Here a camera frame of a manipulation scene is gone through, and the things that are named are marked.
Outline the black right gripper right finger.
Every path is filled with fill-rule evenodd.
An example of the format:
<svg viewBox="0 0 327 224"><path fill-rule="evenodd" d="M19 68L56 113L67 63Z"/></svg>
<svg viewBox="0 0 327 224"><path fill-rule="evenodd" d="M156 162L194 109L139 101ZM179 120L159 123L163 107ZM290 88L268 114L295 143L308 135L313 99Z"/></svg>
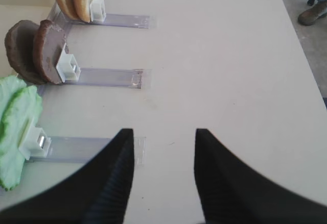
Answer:
<svg viewBox="0 0 327 224"><path fill-rule="evenodd" d="M326 223L326 206L264 177L208 129L197 129L194 176L205 223Z"/></svg>

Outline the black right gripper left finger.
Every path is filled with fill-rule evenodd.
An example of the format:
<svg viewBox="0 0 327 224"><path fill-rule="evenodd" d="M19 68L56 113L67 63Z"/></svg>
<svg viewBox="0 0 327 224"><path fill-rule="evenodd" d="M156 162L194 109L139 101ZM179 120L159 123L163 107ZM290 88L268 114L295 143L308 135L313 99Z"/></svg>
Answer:
<svg viewBox="0 0 327 224"><path fill-rule="evenodd" d="M133 129L121 129L70 177L1 211L1 223L123 223L133 175Z"/></svg>

